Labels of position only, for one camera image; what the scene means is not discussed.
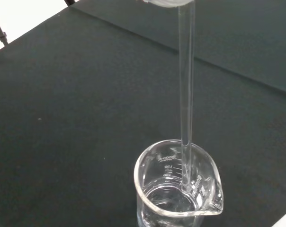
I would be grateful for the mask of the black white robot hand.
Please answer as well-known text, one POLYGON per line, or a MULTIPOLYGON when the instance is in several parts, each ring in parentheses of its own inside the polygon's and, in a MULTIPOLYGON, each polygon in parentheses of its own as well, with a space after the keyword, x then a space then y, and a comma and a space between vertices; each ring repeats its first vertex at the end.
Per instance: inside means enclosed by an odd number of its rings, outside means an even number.
POLYGON ((176 8, 193 2, 193 0, 142 0, 142 1, 163 8, 176 8))

